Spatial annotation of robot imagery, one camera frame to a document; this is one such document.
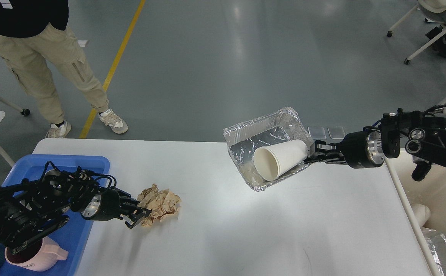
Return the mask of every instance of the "silver foil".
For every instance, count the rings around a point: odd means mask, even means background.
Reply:
[[[439,273],[446,276],[446,235],[429,228],[422,228],[422,234],[428,243]]]
[[[225,128],[223,136],[235,166],[247,185],[256,192],[263,191],[310,166],[301,162],[278,179],[267,181],[259,175],[253,163],[255,150],[262,146],[299,139],[311,147],[313,140],[303,127],[298,113],[292,108],[281,108],[269,115]]]

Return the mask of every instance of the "crumpled paper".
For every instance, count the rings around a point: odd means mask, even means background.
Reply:
[[[156,184],[151,185],[148,189],[144,189],[138,195],[139,207],[151,210],[148,217],[143,218],[140,225],[149,227],[155,220],[160,222],[169,215],[175,215],[179,212],[181,203],[180,197],[173,192],[167,190],[158,191]]]

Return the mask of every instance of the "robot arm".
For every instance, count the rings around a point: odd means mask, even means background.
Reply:
[[[98,182],[103,178],[109,181],[107,187]],[[138,203],[116,187],[111,175],[81,167],[60,171],[48,161],[39,180],[0,187],[0,243],[18,253],[63,227],[68,210],[81,213],[85,220],[126,220],[126,226],[133,228],[151,212]]]
[[[352,168],[374,168],[385,158],[400,154],[400,138],[406,137],[405,150],[412,154],[417,168],[412,173],[416,181],[424,179],[431,164],[446,167],[446,118],[435,114],[446,112],[446,105],[425,112],[385,113],[379,126],[347,134],[340,143],[315,141],[305,163],[324,161],[329,164],[348,164]]]

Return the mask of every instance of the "white paper cup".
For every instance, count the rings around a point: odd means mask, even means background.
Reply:
[[[58,243],[48,237],[17,254],[12,254],[10,248],[5,249],[5,259],[9,264],[33,271],[48,270],[58,260],[66,260],[67,257],[68,251],[60,248]]]
[[[431,210],[429,210],[427,206],[422,204],[412,204],[412,211],[414,212],[419,227],[423,227],[431,216]]]
[[[307,144],[302,140],[291,140],[256,149],[253,162],[262,178],[273,181],[307,157]]]

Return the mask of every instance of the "pink mug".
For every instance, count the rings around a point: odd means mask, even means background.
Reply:
[[[5,249],[5,259],[9,264],[33,271],[48,270],[58,260],[66,260],[67,257],[68,251],[60,248],[58,243],[48,237],[44,237],[17,254],[12,254],[10,248]]]

